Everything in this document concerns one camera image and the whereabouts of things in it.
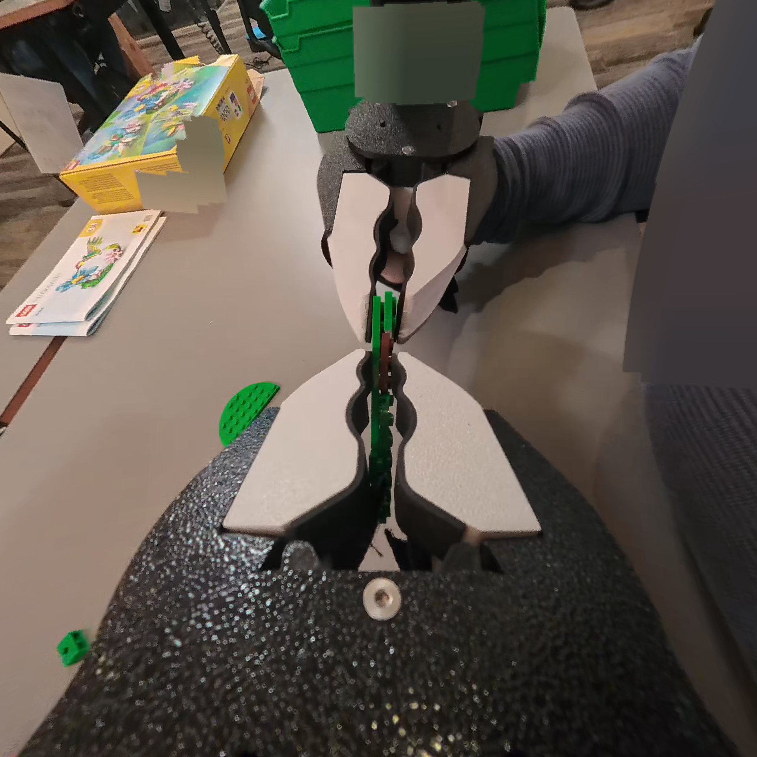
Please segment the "instruction booklet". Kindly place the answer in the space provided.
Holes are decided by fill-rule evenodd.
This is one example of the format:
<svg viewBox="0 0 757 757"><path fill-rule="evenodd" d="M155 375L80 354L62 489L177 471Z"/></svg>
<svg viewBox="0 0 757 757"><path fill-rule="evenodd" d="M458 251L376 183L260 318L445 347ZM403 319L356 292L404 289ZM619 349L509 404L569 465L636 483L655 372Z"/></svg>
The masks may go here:
<svg viewBox="0 0 757 757"><path fill-rule="evenodd" d="M127 285L132 274L135 272L137 265L141 262L145 253L153 245L155 238L162 230L167 218L161 216L153 230L146 237L146 241L137 251L135 257L129 263L126 271L120 276L114 287L105 295L104 299L95 308L94 316L80 323L52 323L52 324L20 324L9 327L8 333L11 336L43 336L43 337L86 337L94 334L100 327L102 321L108 316L115 300L118 298L121 290Z"/></svg>
<svg viewBox="0 0 757 757"><path fill-rule="evenodd" d="M9 326L79 324L94 316L163 220L161 211L93 216Z"/></svg>

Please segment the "yellow lego box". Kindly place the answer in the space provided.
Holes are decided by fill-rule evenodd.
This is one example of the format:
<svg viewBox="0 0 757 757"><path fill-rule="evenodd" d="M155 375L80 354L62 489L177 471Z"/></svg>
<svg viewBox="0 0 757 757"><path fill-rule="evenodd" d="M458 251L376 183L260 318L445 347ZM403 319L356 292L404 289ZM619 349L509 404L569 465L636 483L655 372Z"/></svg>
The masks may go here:
<svg viewBox="0 0 757 757"><path fill-rule="evenodd" d="M228 166L263 93L264 75L237 54L197 56L142 77L62 169L60 177L97 213L147 208L141 175Z"/></svg>

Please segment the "person's own torso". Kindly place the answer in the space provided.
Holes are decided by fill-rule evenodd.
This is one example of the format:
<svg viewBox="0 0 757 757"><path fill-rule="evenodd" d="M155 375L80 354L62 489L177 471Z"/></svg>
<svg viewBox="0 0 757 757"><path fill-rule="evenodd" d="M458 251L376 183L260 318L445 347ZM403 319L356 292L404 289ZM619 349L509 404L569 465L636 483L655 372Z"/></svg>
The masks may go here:
<svg viewBox="0 0 757 757"><path fill-rule="evenodd" d="M755 389L644 384L643 395L681 535L755 680Z"/></svg>

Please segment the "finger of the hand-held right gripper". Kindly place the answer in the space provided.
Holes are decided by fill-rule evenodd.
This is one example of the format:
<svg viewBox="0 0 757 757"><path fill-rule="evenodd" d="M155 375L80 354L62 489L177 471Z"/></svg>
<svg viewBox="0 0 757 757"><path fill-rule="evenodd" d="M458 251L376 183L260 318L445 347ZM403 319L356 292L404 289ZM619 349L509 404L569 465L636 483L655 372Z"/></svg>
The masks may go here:
<svg viewBox="0 0 757 757"><path fill-rule="evenodd" d="M367 343L369 305L381 259L378 225L390 208L390 188L368 173L345 173L327 239L341 307L358 342Z"/></svg>
<svg viewBox="0 0 757 757"><path fill-rule="evenodd" d="M407 342L440 303L466 252L470 179L439 175L416 186L411 206L420 219L412 272L403 292L397 341Z"/></svg>

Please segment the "green lego plate assembly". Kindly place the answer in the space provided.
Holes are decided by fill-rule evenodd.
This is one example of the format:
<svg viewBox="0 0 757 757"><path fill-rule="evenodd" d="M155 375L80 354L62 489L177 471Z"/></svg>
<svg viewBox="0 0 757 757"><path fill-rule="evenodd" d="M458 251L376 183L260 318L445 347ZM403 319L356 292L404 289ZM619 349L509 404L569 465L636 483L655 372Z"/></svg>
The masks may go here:
<svg viewBox="0 0 757 757"><path fill-rule="evenodd" d="M370 311L371 371L369 482L385 524L392 510L392 357L397 298L391 291L373 296Z"/></svg>

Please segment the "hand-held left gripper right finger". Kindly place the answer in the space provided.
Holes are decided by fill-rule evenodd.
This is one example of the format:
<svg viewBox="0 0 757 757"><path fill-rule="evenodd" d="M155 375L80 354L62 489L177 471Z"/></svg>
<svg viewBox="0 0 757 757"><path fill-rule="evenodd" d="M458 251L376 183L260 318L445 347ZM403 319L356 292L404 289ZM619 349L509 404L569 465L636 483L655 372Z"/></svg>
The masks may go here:
<svg viewBox="0 0 757 757"><path fill-rule="evenodd" d="M392 360L395 519L416 544L480 544L541 525L481 405L407 352Z"/></svg>

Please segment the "small green lego brick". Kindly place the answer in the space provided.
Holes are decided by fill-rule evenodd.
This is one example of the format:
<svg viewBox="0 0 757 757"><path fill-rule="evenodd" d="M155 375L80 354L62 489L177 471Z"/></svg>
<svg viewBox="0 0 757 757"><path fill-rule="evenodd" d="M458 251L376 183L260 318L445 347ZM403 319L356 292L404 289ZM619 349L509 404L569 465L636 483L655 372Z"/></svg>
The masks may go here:
<svg viewBox="0 0 757 757"><path fill-rule="evenodd" d="M63 667L77 664L90 650L90 642L82 629L71 630L58 642L56 651Z"/></svg>

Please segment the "white paper sheet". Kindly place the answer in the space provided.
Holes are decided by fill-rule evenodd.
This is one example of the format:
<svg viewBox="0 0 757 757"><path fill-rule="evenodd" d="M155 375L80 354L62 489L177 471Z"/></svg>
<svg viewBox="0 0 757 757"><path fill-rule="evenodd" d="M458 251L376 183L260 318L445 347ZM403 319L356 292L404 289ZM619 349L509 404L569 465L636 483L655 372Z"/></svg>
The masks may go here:
<svg viewBox="0 0 757 757"><path fill-rule="evenodd" d="M2 73L1 97L40 172L59 175L82 148L61 84Z"/></svg>

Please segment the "green half-round lego plate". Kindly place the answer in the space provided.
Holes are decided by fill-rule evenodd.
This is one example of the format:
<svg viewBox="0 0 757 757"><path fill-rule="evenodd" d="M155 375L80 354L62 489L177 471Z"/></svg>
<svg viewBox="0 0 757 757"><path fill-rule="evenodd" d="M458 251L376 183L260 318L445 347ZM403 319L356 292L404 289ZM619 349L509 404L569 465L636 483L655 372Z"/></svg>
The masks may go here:
<svg viewBox="0 0 757 757"><path fill-rule="evenodd" d="M220 415L218 431L223 447L228 447L266 409L280 387L273 382L249 384L231 397Z"/></svg>

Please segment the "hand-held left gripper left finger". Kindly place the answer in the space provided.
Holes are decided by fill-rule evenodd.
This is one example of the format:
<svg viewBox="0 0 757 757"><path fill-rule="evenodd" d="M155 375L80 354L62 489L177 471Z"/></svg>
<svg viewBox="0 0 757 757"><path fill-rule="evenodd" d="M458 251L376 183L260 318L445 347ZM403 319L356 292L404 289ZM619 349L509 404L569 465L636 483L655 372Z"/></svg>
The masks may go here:
<svg viewBox="0 0 757 757"><path fill-rule="evenodd" d="M373 534L378 507L362 439L369 374L370 354L355 349L283 401L224 529L314 544Z"/></svg>

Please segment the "person's right forearm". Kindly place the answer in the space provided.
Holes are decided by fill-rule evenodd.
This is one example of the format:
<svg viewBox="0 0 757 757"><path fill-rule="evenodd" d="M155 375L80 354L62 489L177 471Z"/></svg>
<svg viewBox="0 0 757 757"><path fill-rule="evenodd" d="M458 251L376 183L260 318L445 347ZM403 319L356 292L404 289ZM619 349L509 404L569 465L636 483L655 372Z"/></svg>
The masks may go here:
<svg viewBox="0 0 757 757"><path fill-rule="evenodd" d="M647 211L701 39L576 96L556 117L496 138L497 189L474 244L509 243L527 224Z"/></svg>

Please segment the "green storage bin stack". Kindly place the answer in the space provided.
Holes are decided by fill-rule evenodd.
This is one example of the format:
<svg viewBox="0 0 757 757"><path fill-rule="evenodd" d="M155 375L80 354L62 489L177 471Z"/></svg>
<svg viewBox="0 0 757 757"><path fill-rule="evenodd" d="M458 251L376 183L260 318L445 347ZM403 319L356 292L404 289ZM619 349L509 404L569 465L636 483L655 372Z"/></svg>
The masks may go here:
<svg viewBox="0 0 757 757"><path fill-rule="evenodd" d="M484 1L481 66L472 104L482 112L512 108L532 82L546 26L546 2ZM353 8L369 2L267 1L261 8L318 133L343 129L359 98L354 90Z"/></svg>

